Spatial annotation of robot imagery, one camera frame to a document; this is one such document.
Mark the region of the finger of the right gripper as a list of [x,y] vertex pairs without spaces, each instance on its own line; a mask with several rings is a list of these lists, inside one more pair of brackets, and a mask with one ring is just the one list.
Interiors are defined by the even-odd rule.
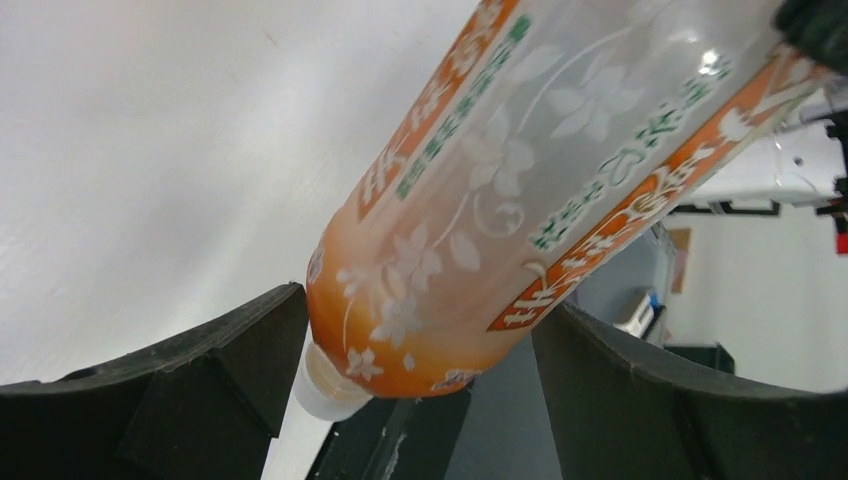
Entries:
[[784,1],[774,26],[805,56],[847,74],[847,0]]

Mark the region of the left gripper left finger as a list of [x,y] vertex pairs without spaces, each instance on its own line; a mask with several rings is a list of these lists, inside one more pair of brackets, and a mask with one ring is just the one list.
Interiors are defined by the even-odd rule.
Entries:
[[5,479],[258,479],[307,330],[284,284],[114,360],[1,389]]

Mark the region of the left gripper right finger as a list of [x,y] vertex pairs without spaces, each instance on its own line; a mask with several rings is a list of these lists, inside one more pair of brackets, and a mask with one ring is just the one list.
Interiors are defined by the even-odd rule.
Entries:
[[843,479],[847,395],[720,372],[567,304],[533,330],[566,479]]

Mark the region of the orange drink bottle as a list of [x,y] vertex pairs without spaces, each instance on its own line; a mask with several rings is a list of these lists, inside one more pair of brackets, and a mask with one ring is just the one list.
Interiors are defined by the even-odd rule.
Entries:
[[483,1],[328,223],[293,391],[463,388],[843,66],[814,1]]

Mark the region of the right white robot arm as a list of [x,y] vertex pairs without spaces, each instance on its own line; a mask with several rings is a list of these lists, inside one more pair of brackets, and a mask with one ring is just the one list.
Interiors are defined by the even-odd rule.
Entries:
[[847,253],[847,4],[787,1],[775,18],[790,45],[835,76],[774,130],[718,170],[684,200],[686,210],[776,216],[810,207],[832,220],[835,250]]

